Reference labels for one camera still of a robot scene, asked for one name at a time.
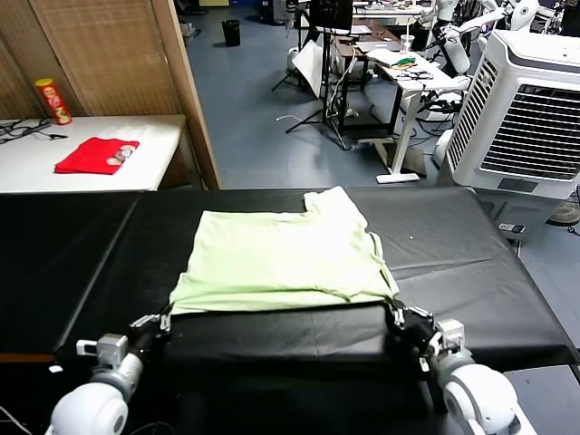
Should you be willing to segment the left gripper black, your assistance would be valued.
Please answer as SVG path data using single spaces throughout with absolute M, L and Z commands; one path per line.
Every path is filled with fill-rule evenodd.
M 143 315 L 130 324 L 130 353 L 140 359 L 150 359 L 162 350 L 170 340 L 171 312 L 173 304 L 167 304 L 158 315 Z M 159 328 L 141 328 L 155 324 L 159 320 Z

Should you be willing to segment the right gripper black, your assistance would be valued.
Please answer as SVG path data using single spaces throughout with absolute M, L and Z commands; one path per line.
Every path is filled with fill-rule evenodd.
M 406 308 L 405 303 L 397 299 L 389 301 L 389 309 L 401 342 L 417 355 L 428 355 L 430 341 L 436 334 L 433 314 L 418 306 Z

